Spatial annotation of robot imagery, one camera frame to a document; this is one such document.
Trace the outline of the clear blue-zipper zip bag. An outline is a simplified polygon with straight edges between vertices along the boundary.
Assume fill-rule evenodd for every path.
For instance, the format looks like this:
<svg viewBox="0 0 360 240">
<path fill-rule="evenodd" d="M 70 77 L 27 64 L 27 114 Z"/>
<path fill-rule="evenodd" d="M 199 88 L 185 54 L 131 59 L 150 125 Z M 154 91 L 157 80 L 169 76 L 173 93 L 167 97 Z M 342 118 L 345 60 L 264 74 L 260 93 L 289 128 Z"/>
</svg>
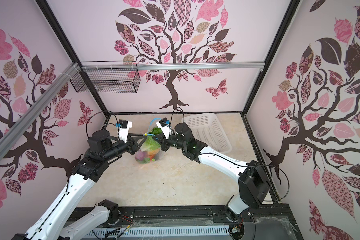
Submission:
<svg viewBox="0 0 360 240">
<path fill-rule="evenodd" d="M 135 154 L 135 160 L 139 164 L 148 164 L 159 159 L 161 145 L 153 139 L 155 135 L 162 133 L 160 128 L 154 126 L 154 124 L 156 124 L 159 120 L 160 118 L 153 119 L 150 122 L 147 133 L 144 134 L 147 139 L 143 142 L 142 146 Z"/>
</svg>

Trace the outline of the orange toy pumpkin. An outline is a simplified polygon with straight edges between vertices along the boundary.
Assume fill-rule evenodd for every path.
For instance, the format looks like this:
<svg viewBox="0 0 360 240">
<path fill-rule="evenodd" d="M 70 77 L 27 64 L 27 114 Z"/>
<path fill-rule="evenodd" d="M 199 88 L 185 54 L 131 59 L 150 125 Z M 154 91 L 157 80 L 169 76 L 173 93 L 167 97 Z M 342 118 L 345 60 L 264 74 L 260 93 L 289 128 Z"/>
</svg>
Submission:
<svg viewBox="0 0 360 240">
<path fill-rule="evenodd" d="M 159 153 L 149 154 L 149 155 L 148 155 L 148 158 L 149 158 L 150 162 L 156 161 L 156 160 L 158 159 L 158 157 L 159 157 Z"/>
</svg>

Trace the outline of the purple toy onion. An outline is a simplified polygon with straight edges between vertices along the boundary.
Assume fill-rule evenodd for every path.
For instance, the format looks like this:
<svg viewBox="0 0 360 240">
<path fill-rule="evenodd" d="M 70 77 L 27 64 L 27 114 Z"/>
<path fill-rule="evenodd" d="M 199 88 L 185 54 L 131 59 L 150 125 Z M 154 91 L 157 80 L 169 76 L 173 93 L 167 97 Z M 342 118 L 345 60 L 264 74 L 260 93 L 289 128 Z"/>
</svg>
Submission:
<svg viewBox="0 0 360 240">
<path fill-rule="evenodd" d="M 144 164 L 145 163 L 145 158 L 148 157 L 148 154 L 147 152 L 143 151 L 138 151 L 136 154 L 135 154 L 135 159 L 138 163 L 141 163 L 141 164 Z"/>
</svg>

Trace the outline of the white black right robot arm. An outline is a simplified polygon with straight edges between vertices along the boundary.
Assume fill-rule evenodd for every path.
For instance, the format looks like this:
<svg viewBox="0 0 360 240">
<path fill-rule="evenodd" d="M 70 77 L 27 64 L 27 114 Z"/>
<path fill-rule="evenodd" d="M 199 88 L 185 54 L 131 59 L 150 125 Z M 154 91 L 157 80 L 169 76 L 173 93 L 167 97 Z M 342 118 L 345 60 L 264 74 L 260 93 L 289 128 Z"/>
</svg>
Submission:
<svg viewBox="0 0 360 240">
<path fill-rule="evenodd" d="M 162 151 L 170 147 L 179 149 L 191 161 L 212 167 L 238 183 L 239 193 L 232 196 L 225 205 L 225 215 L 235 222 L 248 208 L 259 209 L 270 191 L 270 181 L 257 161 L 243 162 L 228 157 L 196 139 L 186 123 L 179 123 L 171 129 L 166 118 L 156 122 L 161 133 L 154 135 Z"/>
</svg>

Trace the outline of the green toy cabbage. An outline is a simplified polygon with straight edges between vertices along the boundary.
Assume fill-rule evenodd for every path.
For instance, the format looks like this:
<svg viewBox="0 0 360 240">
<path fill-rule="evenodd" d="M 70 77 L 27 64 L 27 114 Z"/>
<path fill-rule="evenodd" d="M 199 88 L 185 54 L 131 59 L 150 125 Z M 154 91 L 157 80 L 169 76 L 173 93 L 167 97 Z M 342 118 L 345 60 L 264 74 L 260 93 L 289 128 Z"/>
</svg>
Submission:
<svg viewBox="0 0 360 240">
<path fill-rule="evenodd" d="M 153 140 L 154 135 L 161 134 L 162 130 L 160 128 L 153 128 L 150 132 L 147 133 L 147 139 L 143 143 L 141 150 L 149 154 L 156 154 L 160 151 L 160 145 Z"/>
</svg>

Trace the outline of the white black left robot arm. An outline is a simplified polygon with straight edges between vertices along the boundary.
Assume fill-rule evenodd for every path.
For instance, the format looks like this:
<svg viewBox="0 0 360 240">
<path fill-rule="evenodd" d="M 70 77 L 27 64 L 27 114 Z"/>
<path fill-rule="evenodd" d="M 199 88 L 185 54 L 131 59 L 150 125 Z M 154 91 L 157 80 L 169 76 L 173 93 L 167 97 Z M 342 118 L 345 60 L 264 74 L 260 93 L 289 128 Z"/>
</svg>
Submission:
<svg viewBox="0 0 360 240">
<path fill-rule="evenodd" d="M 124 153 L 135 154 L 147 139 L 143 134 L 130 134 L 122 129 L 123 139 L 113 137 L 107 130 L 99 130 L 88 138 L 89 149 L 72 170 L 66 186 L 46 212 L 24 234 L 14 240 L 80 240 L 88 232 L 104 223 L 120 220 L 118 204 L 101 201 L 90 213 L 64 227 L 81 199 L 97 183 L 109 165 Z"/>
</svg>

